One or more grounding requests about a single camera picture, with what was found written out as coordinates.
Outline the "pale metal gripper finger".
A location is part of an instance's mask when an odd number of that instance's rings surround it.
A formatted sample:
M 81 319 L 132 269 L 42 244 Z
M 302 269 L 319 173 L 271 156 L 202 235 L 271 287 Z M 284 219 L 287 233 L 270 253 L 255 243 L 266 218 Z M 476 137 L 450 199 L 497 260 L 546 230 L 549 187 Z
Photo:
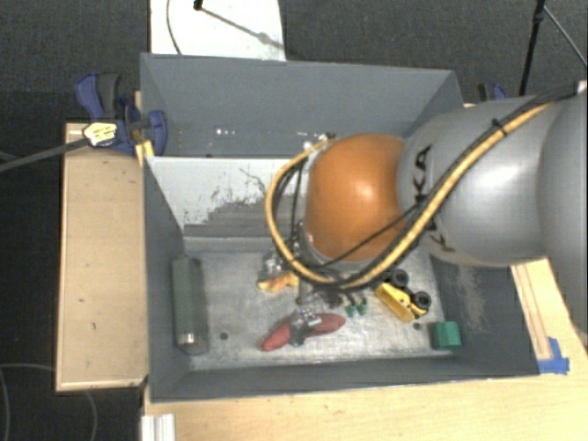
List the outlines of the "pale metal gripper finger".
M 314 317 L 310 320 L 297 319 L 292 321 L 292 345 L 303 345 L 305 340 L 322 323 L 321 317 Z
M 314 313 L 309 311 L 308 309 L 296 309 L 294 312 L 292 312 L 292 314 L 290 315 L 289 319 L 288 319 L 288 328 L 290 330 L 290 333 L 292 334 L 292 321 L 293 320 L 297 320 L 297 319 L 305 319 L 305 320 L 310 320 L 314 318 Z

